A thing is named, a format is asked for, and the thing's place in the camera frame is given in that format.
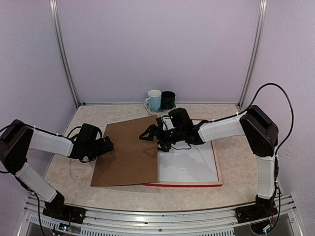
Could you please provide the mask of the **brown backing board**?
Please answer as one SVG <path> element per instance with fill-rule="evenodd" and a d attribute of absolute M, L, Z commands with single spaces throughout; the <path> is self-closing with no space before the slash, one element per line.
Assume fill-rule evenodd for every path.
<path fill-rule="evenodd" d="M 158 181 L 158 150 L 156 141 L 143 141 L 139 136 L 156 116 L 108 124 L 114 150 L 98 156 L 91 181 L 92 187 L 125 186 Z"/>

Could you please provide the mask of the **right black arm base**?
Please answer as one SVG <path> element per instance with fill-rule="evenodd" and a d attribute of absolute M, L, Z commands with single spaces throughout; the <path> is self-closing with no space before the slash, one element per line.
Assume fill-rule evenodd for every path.
<path fill-rule="evenodd" d="M 237 207 L 235 209 L 237 222 L 239 224 L 246 223 L 276 215 L 278 210 L 274 199 L 275 195 L 269 199 L 264 199 L 256 195 L 254 204 Z"/>

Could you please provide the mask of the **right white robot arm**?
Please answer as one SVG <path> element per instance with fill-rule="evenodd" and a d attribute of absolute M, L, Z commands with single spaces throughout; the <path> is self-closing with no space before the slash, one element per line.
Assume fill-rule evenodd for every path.
<path fill-rule="evenodd" d="M 184 108 L 174 109 L 166 117 L 170 119 L 171 127 L 166 124 L 163 117 L 158 117 L 155 124 L 151 124 L 139 135 L 139 139 L 157 140 L 159 150 L 168 152 L 174 144 L 181 141 L 189 146 L 196 146 L 222 138 L 246 137 L 257 159 L 257 197 L 261 199 L 252 206 L 252 214 L 256 218 L 262 218 L 271 210 L 271 204 L 267 199 L 272 198 L 276 192 L 279 129 L 257 105 L 229 117 L 204 119 L 199 123 L 193 123 Z"/>

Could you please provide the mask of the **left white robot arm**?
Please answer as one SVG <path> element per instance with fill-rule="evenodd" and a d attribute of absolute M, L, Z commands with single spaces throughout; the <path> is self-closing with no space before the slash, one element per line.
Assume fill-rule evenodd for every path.
<path fill-rule="evenodd" d="M 84 123 L 76 129 L 77 134 L 62 135 L 16 119 L 0 130 L 0 161 L 5 168 L 2 173 L 13 175 L 49 203 L 49 210 L 59 219 L 69 214 L 69 208 L 61 202 L 62 194 L 31 166 L 29 155 L 43 152 L 88 163 L 114 150 L 113 142 L 103 137 L 98 127 Z"/>

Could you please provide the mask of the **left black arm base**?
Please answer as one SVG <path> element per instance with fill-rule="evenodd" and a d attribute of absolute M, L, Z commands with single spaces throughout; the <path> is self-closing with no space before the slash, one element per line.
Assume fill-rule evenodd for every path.
<path fill-rule="evenodd" d="M 67 221 L 68 223 L 83 224 L 86 209 L 77 206 L 70 206 L 64 203 L 64 196 L 57 191 L 52 201 L 45 201 L 43 215 L 54 219 Z"/>

